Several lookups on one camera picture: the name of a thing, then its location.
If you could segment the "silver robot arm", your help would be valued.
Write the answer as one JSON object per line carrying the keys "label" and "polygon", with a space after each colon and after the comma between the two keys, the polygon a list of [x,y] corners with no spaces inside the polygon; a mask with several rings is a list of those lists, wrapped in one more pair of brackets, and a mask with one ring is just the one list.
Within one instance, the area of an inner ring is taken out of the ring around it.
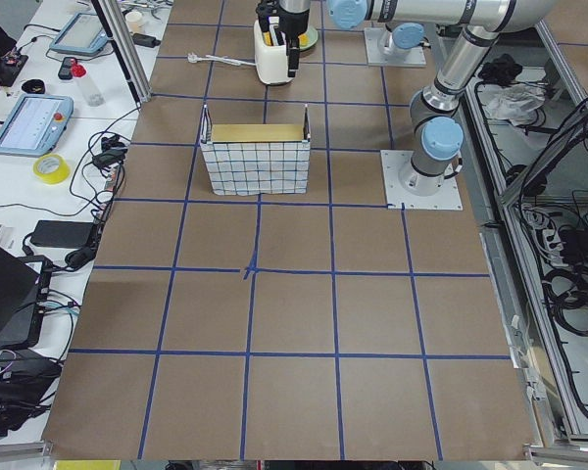
{"label": "silver robot arm", "polygon": [[[556,5],[554,1],[330,1],[334,24],[352,29],[364,21],[414,22],[480,26],[498,34],[537,24]],[[309,1],[261,1],[254,24],[257,71],[267,66],[279,74],[278,83],[296,76],[300,37],[307,32]]]}
{"label": "silver robot arm", "polygon": [[399,20],[458,24],[462,32],[431,84],[411,102],[416,149],[399,171],[402,185],[418,196],[436,194],[445,171],[457,156],[464,132],[454,120],[460,97],[487,53],[503,32],[536,25],[554,1],[400,1]]}

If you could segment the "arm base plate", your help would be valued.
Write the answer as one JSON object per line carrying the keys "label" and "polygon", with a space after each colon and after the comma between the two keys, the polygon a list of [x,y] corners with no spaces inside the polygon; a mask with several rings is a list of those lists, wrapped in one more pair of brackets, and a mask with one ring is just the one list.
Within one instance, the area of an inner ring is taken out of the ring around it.
{"label": "arm base plate", "polygon": [[422,27],[404,29],[397,26],[392,31],[386,27],[364,29],[367,63],[377,67],[424,68],[426,59],[420,45]]}
{"label": "arm base plate", "polygon": [[382,150],[381,167],[386,206],[391,210],[461,211],[454,168],[448,164],[438,176],[424,176],[412,166],[412,151]]}

